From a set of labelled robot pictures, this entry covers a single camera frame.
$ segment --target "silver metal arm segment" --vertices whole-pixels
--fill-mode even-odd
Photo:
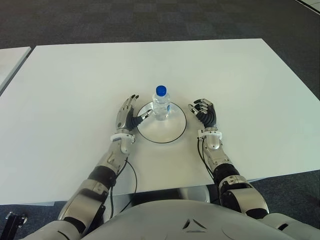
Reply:
[[[134,94],[124,101],[117,113],[117,132],[110,138],[109,150],[65,204],[58,221],[47,224],[25,239],[78,240],[98,226],[106,209],[104,203],[109,189],[116,184],[117,176],[125,166],[135,142],[135,136],[130,131],[152,113],[149,110],[133,117],[138,97]]]
[[[194,106],[189,104],[188,107],[204,125],[204,131],[198,131],[198,139],[203,141],[203,152],[218,187],[221,205],[255,219],[263,218],[269,213],[266,201],[246,178],[239,174],[223,150],[222,133],[216,125],[217,116],[213,103],[205,98],[194,103]]]

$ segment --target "plastic bottle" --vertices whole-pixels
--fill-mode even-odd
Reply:
[[[164,121],[170,112],[170,95],[165,86],[157,86],[152,96],[153,113],[155,119]]]

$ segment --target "white plate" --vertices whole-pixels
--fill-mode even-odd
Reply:
[[[144,105],[140,109],[138,116],[150,109],[153,109],[152,102]],[[178,105],[171,102],[170,113],[164,121],[156,120],[155,115],[151,114],[137,128],[140,134],[147,140],[158,144],[165,144],[178,139],[184,133],[186,125],[187,119],[184,111]]]

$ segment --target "black cable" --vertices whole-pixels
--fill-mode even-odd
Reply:
[[[127,163],[128,163],[128,158],[125,159],[123,168],[121,168],[120,172],[119,172],[118,175],[116,176],[116,179],[119,177],[119,175],[120,175],[120,174],[122,173],[122,171],[125,169]],[[112,186],[112,187],[110,188],[111,213],[110,213],[109,220],[112,219],[112,217],[114,216],[114,197],[113,197],[113,191],[114,191],[114,187]]]
[[[200,153],[200,147],[199,147],[199,143],[200,143],[200,139],[198,138],[198,142],[197,142],[197,149],[198,149],[198,154],[207,170],[207,172],[209,173],[210,177],[212,178],[213,182],[214,182],[214,173],[211,171],[211,169],[209,168],[209,166],[207,165],[206,161],[205,161],[205,156],[201,155]],[[204,154],[204,142],[202,141],[202,154]]]
[[[114,190],[114,187],[112,186],[111,189],[110,189],[110,204],[111,204],[111,213],[110,213],[110,217],[109,219],[112,219],[112,217],[114,216],[114,199],[113,199],[113,190]]]
[[[131,165],[130,162],[127,161],[127,163],[130,165],[130,167],[132,168],[133,173],[134,173],[134,177],[135,177],[135,189],[134,189],[134,193],[133,193],[133,196],[132,196],[131,200],[124,206],[124,208],[120,211],[120,213],[122,213],[122,212],[129,206],[129,204],[132,202],[132,200],[133,200],[134,197],[136,196],[137,187],[138,187],[138,179],[137,179],[136,171],[135,171],[134,167]]]
[[[210,177],[212,178],[212,181],[215,182],[215,180],[214,180],[214,173],[212,172],[212,170],[209,168],[209,166],[207,165],[207,163],[206,163],[206,161],[205,161],[205,154],[204,154],[204,143],[205,143],[205,141],[202,140],[202,156],[201,156],[201,154],[200,154],[199,143],[200,143],[200,140],[199,140],[199,138],[198,138],[197,148],[198,148],[199,156],[200,156],[203,164],[205,165],[205,168],[206,168],[206,170],[208,171]],[[215,202],[215,201],[218,200],[218,201],[219,201],[219,205],[220,205],[220,204],[221,204],[221,203],[220,203],[220,193],[219,193],[218,186],[216,186],[216,188],[217,188],[217,195],[218,195],[218,197],[217,197],[216,199],[212,200],[212,202]]]

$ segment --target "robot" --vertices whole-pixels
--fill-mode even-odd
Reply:
[[[214,105],[196,100],[190,111],[203,123],[201,160],[217,187],[220,205],[193,200],[160,200],[127,209],[99,226],[110,190],[125,167],[135,136],[131,131],[152,114],[134,117],[138,95],[116,117],[109,150],[50,222],[25,240],[319,240],[320,230],[280,213],[269,213],[262,195],[241,176],[223,150]]]

